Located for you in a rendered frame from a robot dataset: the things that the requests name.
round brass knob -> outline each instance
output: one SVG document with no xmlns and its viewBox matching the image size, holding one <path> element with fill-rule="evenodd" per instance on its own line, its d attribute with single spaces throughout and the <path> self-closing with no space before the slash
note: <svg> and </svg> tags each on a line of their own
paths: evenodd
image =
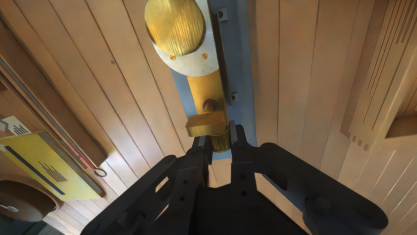
<svg viewBox="0 0 417 235">
<path fill-rule="evenodd" d="M 195 0 L 148 0 L 145 6 L 148 34 L 171 56 L 184 56 L 204 41 L 205 21 Z"/>
</svg>

wooden floor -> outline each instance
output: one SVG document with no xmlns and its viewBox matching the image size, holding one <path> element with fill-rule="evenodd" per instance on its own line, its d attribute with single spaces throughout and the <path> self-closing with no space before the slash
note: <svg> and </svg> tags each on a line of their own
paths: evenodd
<svg viewBox="0 0 417 235">
<path fill-rule="evenodd" d="M 417 148 L 369 154 L 340 132 L 375 1 L 247 0 L 256 135 L 258 145 L 276 143 L 380 206 L 389 216 L 383 235 L 414 235 Z M 145 4 L 0 1 L 1 21 L 107 156 L 108 176 L 94 178 L 106 196 L 67 201 L 45 218 L 64 234 L 80 234 L 160 159 L 192 144 L 171 71 L 146 32 Z M 0 92 L 0 114 L 40 130 L 10 97 Z M 230 163 L 213 161 L 210 186 L 230 182 Z M 8 171 L 0 165 L 0 175 Z M 305 228 L 297 208 L 256 180 Z"/>
</svg>

yellow sign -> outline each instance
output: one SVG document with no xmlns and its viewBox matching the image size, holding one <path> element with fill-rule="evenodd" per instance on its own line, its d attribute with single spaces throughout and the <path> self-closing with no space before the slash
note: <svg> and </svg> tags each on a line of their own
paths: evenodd
<svg viewBox="0 0 417 235">
<path fill-rule="evenodd" d="M 1 138 L 0 151 L 62 201 L 104 196 L 45 131 Z"/>
</svg>

